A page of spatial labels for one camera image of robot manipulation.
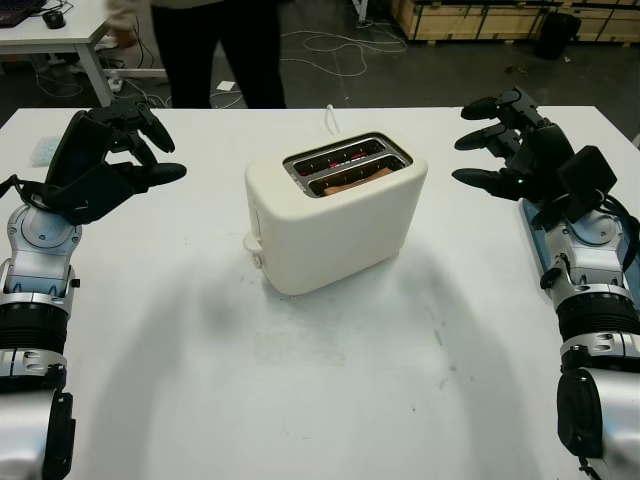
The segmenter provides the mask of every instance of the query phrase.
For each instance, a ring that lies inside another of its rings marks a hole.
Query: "white desk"
[[[47,5],[56,4],[51,0]],[[101,105],[113,99],[93,46],[107,31],[104,0],[77,0],[65,13],[67,24],[47,28],[40,17],[30,17],[14,28],[0,29],[0,55],[77,52]]]
[[[640,152],[595,108],[542,112],[574,147],[600,146],[638,212]],[[338,110],[343,130],[401,126],[429,174],[398,257],[290,298],[243,251],[243,172],[330,142],[324,112],[157,114],[177,146],[159,158],[187,178],[87,226],[73,257],[69,478],[584,479],[556,436],[561,338],[516,205],[451,178],[500,165],[453,149],[481,122]],[[43,179],[32,132],[61,134],[71,115],[18,111],[0,130],[1,178]],[[7,194],[0,218],[18,205]]]

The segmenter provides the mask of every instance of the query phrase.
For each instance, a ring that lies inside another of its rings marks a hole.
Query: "person's leg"
[[[151,7],[160,58],[171,83],[174,108],[211,108],[211,66],[218,41],[215,4],[173,9]]]
[[[275,0],[225,0],[220,38],[249,108],[286,108]]]

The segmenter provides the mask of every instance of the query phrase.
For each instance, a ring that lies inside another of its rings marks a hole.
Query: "floor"
[[[283,38],[282,58],[306,60],[332,75],[299,61],[284,61],[281,71],[287,103],[290,108],[316,108],[332,103],[336,108],[349,107],[432,107],[459,106],[479,97],[500,93],[513,85],[527,90],[540,104],[595,105],[629,139],[640,132],[640,55],[637,47],[619,45],[570,45],[564,58],[541,60],[533,56],[529,44],[442,43],[427,46],[403,45],[391,38],[402,36],[387,13],[385,0],[371,0],[371,18],[379,25],[357,28],[357,16],[351,0],[290,0],[281,4],[282,31],[313,30],[368,41],[394,42],[372,45],[383,53],[365,49],[361,56],[357,46],[350,45],[333,52],[312,52],[302,45],[312,34],[294,34]],[[148,6],[140,6],[140,30],[145,45],[159,59],[149,22]],[[350,43],[337,38],[317,38],[313,48],[333,49]],[[140,62],[137,47],[127,51],[102,52],[110,63],[124,61],[135,67]],[[365,68],[366,72],[353,75]],[[151,57],[145,54],[145,66]],[[82,74],[71,75],[67,68],[54,67],[41,76],[40,84],[52,97],[39,89],[30,64],[4,63],[0,74],[0,125],[17,108],[23,107],[92,107],[98,106],[90,84]],[[233,80],[222,51],[216,52],[212,79],[213,91],[221,80]],[[166,100],[169,86],[165,80],[132,80],[148,94]],[[126,84],[121,95],[134,94]],[[214,107],[222,107],[238,99],[237,94],[212,98]],[[240,99],[232,108],[243,108]]]

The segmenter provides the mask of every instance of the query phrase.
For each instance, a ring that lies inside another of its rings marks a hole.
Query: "black bin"
[[[567,13],[550,13],[544,19],[534,54],[546,60],[557,60],[571,38],[580,30],[582,20]]]

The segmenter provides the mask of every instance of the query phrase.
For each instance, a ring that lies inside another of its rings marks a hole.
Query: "white toaster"
[[[382,133],[257,160],[245,183],[245,248],[271,284],[300,295],[395,255],[427,174]]]

